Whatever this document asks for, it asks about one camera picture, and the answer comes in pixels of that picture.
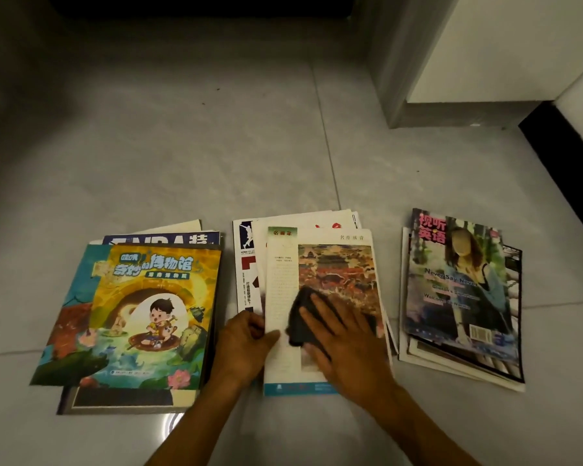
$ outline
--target woman on magazine cover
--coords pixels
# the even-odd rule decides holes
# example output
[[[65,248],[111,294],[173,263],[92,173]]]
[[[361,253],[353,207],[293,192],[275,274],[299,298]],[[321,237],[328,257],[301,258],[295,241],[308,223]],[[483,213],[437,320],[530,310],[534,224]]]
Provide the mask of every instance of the woman on magazine cover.
[[[450,281],[451,291],[460,294],[451,296],[458,342],[471,345],[471,324],[511,334],[512,324],[504,285],[492,265],[484,258],[477,239],[467,229],[454,227],[447,232],[445,262],[447,276],[473,283],[458,284]]]

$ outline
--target stack of books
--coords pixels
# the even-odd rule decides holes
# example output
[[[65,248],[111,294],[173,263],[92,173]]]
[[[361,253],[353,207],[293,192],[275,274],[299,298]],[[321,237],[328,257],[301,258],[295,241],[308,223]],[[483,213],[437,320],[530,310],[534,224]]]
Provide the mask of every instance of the stack of books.
[[[370,230],[357,212],[239,219],[233,222],[239,311],[265,314],[265,329],[281,339],[265,363],[264,394],[326,394],[334,389],[302,347],[286,333],[298,290],[309,286],[357,306],[384,341],[385,356],[395,345],[381,302]]]
[[[59,414],[172,413],[209,376],[223,236],[199,220],[91,242],[31,384]]]
[[[497,229],[414,209],[402,237],[399,360],[524,392],[521,262]]]

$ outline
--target right hand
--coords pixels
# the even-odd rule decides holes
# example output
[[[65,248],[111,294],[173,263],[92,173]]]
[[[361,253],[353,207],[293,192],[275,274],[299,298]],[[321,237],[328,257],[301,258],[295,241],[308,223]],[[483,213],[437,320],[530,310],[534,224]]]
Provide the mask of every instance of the right hand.
[[[317,295],[312,294],[311,300],[328,328],[304,307],[301,307],[300,314],[331,360],[313,345],[304,344],[304,349],[342,396],[370,413],[379,409],[381,401],[398,388],[385,354],[384,340],[373,335],[367,320],[356,307],[347,305],[340,298],[331,296],[329,300],[343,324]]]

